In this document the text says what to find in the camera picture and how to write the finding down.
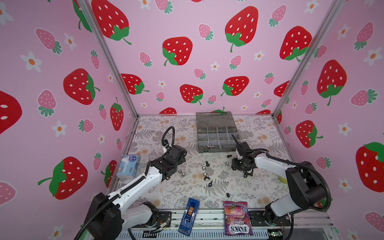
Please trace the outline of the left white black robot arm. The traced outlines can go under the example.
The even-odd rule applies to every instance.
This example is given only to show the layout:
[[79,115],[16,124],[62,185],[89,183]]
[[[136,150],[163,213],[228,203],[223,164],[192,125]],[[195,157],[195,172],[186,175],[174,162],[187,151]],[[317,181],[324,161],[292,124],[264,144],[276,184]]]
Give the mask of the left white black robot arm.
[[95,240],[115,240],[123,229],[150,222],[157,213],[154,205],[146,203],[132,209],[130,206],[149,189],[170,179],[186,161],[186,155],[183,147],[168,147],[161,157],[149,161],[146,170],[133,181],[108,195],[96,195],[75,239],[79,240],[87,231]]

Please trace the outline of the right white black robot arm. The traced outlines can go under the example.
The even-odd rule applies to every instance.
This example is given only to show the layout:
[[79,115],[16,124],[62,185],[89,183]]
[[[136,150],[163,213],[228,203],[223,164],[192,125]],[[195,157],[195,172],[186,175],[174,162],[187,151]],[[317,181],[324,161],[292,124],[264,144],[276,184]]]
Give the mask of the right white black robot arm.
[[240,143],[235,135],[232,138],[237,153],[237,157],[232,159],[234,171],[243,172],[244,178],[247,178],[253,175],[255,169],[263,169],[287,181],[289,193],[265,207],[264,219],[267,224],[277,224],[285,217],[292,219],[294,214],[308,209],[328,211],[332,202],[330,188],[311,163],[279,159],[267,149],[251,149],[246,142]]

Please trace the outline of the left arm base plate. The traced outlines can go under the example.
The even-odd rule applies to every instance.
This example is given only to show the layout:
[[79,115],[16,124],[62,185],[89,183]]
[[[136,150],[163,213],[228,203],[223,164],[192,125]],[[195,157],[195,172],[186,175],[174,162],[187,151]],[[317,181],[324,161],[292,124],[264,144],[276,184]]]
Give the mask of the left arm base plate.
[[154,224],[151,228],[169,228],[172,221],[172,212],[170,211],[160,211],[155,218]]

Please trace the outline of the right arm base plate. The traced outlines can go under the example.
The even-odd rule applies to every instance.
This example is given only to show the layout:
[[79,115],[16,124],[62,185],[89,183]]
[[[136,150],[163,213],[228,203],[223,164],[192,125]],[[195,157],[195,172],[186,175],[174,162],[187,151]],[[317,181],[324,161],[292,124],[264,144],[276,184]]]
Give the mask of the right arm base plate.
[[249,211],[249,215],[253,227],[289,227],[291,225],[288,215],[276,217],[261,210]]

